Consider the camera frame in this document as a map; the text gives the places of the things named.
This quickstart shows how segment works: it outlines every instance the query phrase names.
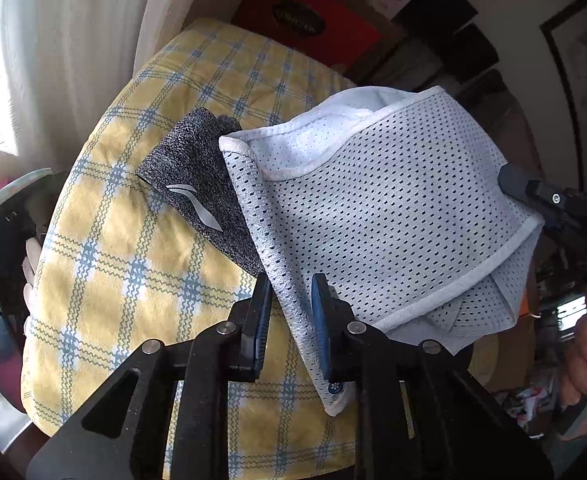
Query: pink object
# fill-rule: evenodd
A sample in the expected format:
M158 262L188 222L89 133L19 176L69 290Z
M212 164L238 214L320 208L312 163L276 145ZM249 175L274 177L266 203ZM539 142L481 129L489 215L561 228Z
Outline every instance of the pink object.
M6 186L7 184L11 184L13 182L12 178L4 178L3 180L0 180L0 190Z

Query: metal screw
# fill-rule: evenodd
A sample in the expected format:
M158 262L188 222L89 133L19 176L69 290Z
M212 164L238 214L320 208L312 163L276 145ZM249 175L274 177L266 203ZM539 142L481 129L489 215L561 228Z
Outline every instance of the metal screw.
M160 350L160 347L160 341L157 339L148 339L142 343L142 351L145 352L145 354L155 354Z
M215 330L218 331L218 334L222 335L232 334L236 330L236 324L233 321L222 321L218 323Z
M367 326L362 321L352 321L347 325L347 330L350 334L364 334L367 331Z
M427 339L422 343L422 350L431 355L439 354L441 349L440 343L433 339Z

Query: black label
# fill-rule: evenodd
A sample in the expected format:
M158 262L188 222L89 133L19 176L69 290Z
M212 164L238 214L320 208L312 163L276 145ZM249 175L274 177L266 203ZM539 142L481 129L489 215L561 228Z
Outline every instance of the black label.
M319 36L325 30L325 20L305 4L283 0L273 6L273 17L303 38Z

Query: white curtain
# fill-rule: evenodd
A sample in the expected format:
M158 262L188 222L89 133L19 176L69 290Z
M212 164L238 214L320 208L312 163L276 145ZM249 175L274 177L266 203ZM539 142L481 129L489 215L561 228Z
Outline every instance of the white curtain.
M70 166L127 84L147 0L0 0L0 185Z

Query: white mesh fabric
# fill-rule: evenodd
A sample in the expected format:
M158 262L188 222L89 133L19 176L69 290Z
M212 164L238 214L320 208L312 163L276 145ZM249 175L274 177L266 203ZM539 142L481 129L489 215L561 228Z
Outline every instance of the white mesh fabric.
M529 264L533 256L533 250L538 243L538 237L542 231L540 225L533 231L525 242L517 248L505 262L491 273L500 292L504 295L514 314L518 314L523 300L523 276L529 272Z
M356 95L351 91L350 100ZM474 338L486 327L497 332L512 324L513 290L524 288L526 269L509 264L500 287L491 273L502 273L498 267L541 219L500 192L504 158L441 90L411 98L400 92L398 104L369 107L368 116L358 108L362 117L347 128L336 121L336 131L322 107L308 112L314 120L297 136L277 139L277 154L268 128L222 137L220 148L292 336L334 414L347 394L328 393L318 366L309 299L315 272L327 275L358 319L385 332L444 305L422 322L426 333ZM320 120L323 137L336 141L323 143L333 153L308 150L305 158L304 143ZM282 125L274 127L273 136L281 133Z

